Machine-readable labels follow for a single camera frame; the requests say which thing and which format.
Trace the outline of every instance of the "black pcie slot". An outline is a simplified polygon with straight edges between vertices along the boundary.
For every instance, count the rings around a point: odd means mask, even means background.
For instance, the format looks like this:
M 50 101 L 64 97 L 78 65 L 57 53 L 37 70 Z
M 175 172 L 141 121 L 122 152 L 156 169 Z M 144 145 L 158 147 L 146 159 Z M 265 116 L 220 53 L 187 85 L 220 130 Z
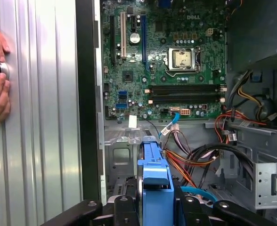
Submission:
M 175 93 L 214 93 L 220 91 L 220 85 L 167 85 L 152 86 L 154 95 L 168 95 Z
M 151 100 L 153 101 L 153 104 L 168 104 L 168 103 L 204 104 L 204 103 L 219 102 L 220 95 L 194 95 L 194 96 L 156 95 L 156 96 L 152 96 Z
M 110 59 L 111 64 L 115 65 L 115 23 L 114 16 L 110 16 Z

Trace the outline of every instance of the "green motherboard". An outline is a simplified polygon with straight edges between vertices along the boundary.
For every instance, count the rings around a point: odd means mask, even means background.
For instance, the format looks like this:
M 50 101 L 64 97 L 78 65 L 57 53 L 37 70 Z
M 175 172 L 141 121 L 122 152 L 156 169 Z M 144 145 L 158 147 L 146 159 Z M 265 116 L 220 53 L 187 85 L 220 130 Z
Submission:
M 225 14 L 212 0 L 105 0 L 106 119 L 216 118 L 225 84 Z

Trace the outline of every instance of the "white pci slot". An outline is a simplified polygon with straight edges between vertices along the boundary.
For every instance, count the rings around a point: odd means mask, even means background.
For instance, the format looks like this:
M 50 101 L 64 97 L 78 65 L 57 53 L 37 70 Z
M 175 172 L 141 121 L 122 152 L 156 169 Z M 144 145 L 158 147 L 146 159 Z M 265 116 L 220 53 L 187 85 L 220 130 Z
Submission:
M 126 58 L 126 12 L 121 12 L 121 57 Z

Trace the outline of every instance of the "blue drive bracket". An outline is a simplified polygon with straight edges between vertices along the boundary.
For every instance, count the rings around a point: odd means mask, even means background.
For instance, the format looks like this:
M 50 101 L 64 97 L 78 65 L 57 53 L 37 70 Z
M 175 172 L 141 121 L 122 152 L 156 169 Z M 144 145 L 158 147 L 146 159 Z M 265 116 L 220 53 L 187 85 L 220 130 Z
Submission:
M 174 187 L 168 162 L 156 142 L 143 142 L 143 225 L 173 226 Z

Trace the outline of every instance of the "dell logo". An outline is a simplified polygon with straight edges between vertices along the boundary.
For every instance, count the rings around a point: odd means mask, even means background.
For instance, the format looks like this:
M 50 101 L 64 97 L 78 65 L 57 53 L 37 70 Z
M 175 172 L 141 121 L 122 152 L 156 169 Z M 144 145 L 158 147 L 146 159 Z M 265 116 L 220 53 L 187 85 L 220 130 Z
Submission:
M 200 20 L 199 15 L 187 15 L 187 20 Z

